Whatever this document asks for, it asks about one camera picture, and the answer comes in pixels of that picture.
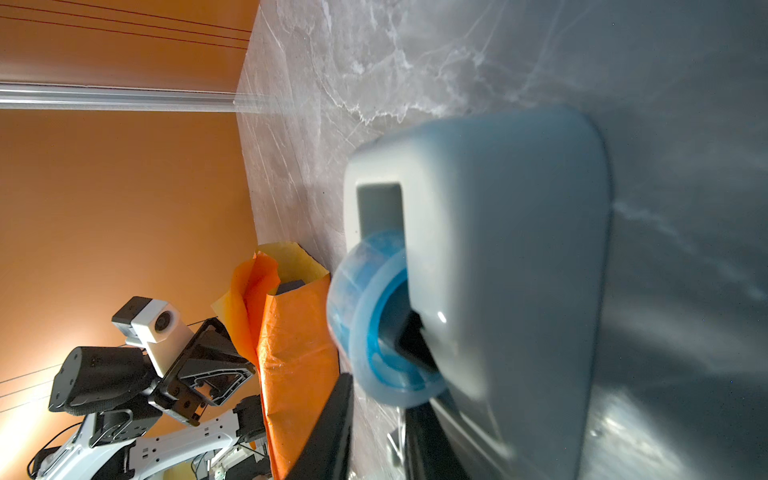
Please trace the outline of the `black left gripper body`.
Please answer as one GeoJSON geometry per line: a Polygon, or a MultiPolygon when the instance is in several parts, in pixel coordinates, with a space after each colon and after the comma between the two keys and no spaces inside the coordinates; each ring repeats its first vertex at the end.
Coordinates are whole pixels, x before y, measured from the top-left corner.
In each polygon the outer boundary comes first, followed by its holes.
{"type": "Polygon", "coordinates": [[[197,427],[207,407],[225,404],[254,375],[255,366],[238,353],[225,325],[212,317],[182,349],[149,394],[148,403],[197,427]]]}

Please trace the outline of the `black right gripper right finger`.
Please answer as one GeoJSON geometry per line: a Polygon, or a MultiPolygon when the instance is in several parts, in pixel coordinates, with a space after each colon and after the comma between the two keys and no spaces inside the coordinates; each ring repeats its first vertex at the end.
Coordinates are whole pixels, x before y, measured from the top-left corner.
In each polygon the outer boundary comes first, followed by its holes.
{"type": "Polygon", "coordinates": [[[469,479],[429,403],[405,411],[405,478],[469,479]]]}

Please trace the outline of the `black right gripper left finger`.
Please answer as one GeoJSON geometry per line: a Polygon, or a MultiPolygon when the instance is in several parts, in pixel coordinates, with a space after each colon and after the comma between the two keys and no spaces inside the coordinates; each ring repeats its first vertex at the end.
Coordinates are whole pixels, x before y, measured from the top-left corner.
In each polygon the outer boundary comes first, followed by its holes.
{"type": "Polygon", "coordinates": [[[353,413],[353,377],[342,373],[286,479],[347,479],[353,413]]]}

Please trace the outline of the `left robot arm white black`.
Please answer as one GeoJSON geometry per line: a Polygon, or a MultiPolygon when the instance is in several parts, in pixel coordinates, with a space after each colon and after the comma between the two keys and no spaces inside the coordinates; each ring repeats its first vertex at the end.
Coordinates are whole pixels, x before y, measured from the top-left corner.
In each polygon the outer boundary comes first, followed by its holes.
{"type": "Polygon", "coordinates": [[[203,421],[255,374],[223,323],[209,318],[158,377],[137,347],[76,347],[54,378],[49,409],[81,417],[62,445],[45,444],[31,479],[149,479],[189,460],[212,467],[231,452],[265,453],[258,396],[203,421]]]}

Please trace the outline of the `yellow wrapping paper sheet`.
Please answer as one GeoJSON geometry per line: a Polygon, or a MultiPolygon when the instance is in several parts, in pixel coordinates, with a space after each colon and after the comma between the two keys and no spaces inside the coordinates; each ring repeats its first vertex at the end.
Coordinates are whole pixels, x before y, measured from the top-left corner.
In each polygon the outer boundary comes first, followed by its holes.
{"type": "Polygon", "coordinates": [[[340,374],[326,319],[329,271],[295,242],[262,244],[212,306],[238,353],[257,370],[273,476],[303,451],[340,374]],[[293,280],[305,285],[275,296],[293,280]]]}

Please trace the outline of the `dark blue gift box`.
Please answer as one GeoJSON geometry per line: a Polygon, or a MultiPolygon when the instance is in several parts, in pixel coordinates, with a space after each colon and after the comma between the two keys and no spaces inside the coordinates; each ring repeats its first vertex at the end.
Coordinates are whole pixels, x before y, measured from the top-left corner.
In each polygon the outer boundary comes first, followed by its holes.
{"type": "Polygon", "coordinates": [[[294,291],[296,289],[299,289],[299,288],[303,287],[304,285],[305,285],[305,282],[303,280],[301,280],[301,279],[293,280],[293,281],[288,281],[288,282],[283,282],[283,283],[281,283],[277,287],[274,295],[275,296],[279,296],[279,295],[282,295],[282,294],[294,291]]]}

